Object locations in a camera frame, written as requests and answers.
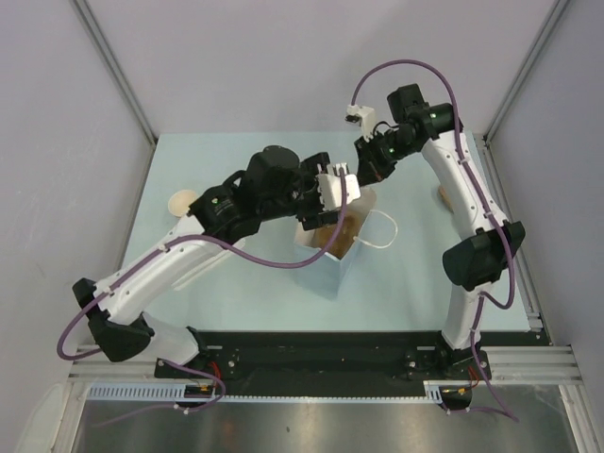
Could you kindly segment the light blue paper bag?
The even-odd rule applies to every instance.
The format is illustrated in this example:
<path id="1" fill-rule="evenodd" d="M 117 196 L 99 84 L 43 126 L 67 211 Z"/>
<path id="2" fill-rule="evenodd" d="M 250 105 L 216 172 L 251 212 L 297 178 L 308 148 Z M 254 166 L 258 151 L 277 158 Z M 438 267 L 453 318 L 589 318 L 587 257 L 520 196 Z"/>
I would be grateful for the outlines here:
<path id="1" fill-rule="evenodd" d="M 376 208 L 377 194 L 371 188 L 361 189 L 361 198 L 346 209 L 344 223 L 337 235 L 336 226 L 322 226 L 305 231 L 301 226 L 294 234 L 294 259 L 307 260 L 326 244 L 326 254 L 316 262 L 294 271 L 301 287 L 325 298 L 339 295 L 344 280 L 354 267 L 361 248 L 383 250 L 393 245 L 398 224 L 388 213 Z"/>

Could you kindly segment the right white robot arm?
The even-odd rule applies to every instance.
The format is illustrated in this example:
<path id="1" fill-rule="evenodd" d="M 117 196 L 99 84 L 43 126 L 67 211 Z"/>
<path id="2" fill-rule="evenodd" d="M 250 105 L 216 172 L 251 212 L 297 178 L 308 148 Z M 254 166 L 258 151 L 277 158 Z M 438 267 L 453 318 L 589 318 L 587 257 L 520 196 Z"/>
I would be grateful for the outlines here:
<path id="1" fill-rule="evenodd" d="M 357 179 L 362 186 L 381 182 L 399 161 L 419 153 L 445 190 L 460 240 L 442 258 L 452 292 L 441 332 L 447 348 L 437 352 L 435 366 L 443 377 L 458 378 L 470 363 L 464 350 L 479 338 L 478 300 L 508 271 L 526 231 L 490 195 L 453 105 L 430 105 L 416 84 L 391 92 L 387 101 L 394 126 L 384 132 L 378 131 L 374 109 L 356 104 L 346 109 L 347 121 L 361 128 L 355 142 Z"/>

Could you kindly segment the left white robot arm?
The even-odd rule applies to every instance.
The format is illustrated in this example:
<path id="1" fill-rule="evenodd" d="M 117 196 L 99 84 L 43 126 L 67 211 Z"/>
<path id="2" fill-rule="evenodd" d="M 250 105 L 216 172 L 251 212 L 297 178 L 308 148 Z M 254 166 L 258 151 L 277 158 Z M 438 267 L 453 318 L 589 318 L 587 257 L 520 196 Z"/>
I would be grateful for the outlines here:
<path id="1" fill-rule="evenodd" d="M 293 217 L 306 230 L 342 227 L 346 208 L 360 196 L 357 177 L 327 153 L 301 160 L 280 145 L 263 148 L 245 169 L 195 199 L 145 255 L 110 277 L 82 278 L 74 285 L 97 352 L 112 362 L 149 353 L 175 363 L 188 377 L 202 375 L 209 355 L 200 333 L 153 318 L 148 305 L 232 255 L 275 267 L 243 251 L 245 238 L 262 223 Z"/>

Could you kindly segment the brown pulp cup carrier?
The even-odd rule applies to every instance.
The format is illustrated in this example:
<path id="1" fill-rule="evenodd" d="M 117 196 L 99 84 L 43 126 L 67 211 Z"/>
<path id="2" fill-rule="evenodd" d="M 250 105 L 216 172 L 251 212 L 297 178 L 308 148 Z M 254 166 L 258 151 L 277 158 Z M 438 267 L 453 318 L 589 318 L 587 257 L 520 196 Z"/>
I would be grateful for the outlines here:
<path id="1" fill-rule="evenodd" d="M 447 192 L 445 190 L 445 187 L 443 185 L 439 186 L 439 188 L 438 188 L 438 195 L 439 195 L 439 198 L 440 198 L 441 202 L 447 208 L 447 210 L 449 212 L 453 213 L 454 209 L 453 209 L 452 203 L 451 203 L 451 201 L 449 199 L 449 196 L 448 196 L 448 194 L 447 194 Z"/>

